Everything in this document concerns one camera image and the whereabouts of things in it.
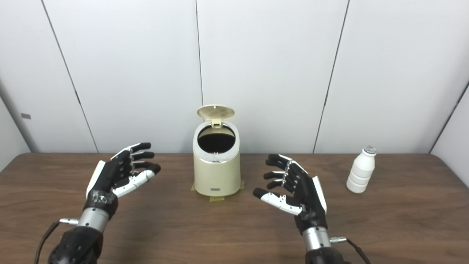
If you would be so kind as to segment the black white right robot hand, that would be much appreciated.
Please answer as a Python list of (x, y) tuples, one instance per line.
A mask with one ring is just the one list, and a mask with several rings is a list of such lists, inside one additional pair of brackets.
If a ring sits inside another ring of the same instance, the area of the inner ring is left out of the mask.
[(267, 189), (255, 188), (253, 195), (294, 215), (300, 234), (310, 228), (327, 230), (327, 204), (319, 177), (311, 177), (297, 161), (281, 154), (269, 154), (265, 164), (281, 170), (264, 174), (272, 181)]

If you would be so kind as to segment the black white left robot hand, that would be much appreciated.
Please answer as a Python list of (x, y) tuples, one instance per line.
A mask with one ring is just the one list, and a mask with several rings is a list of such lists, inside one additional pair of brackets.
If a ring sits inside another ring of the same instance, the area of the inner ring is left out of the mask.
[(118, 199), (133, 192), (156, 176), (161, 166), (148, 162), (155, 153), (150, 142), (127, 146), (108, 161), (100, 160), (86, 189), (83, 209), (100, 209), (111, 219), (117, 211)]

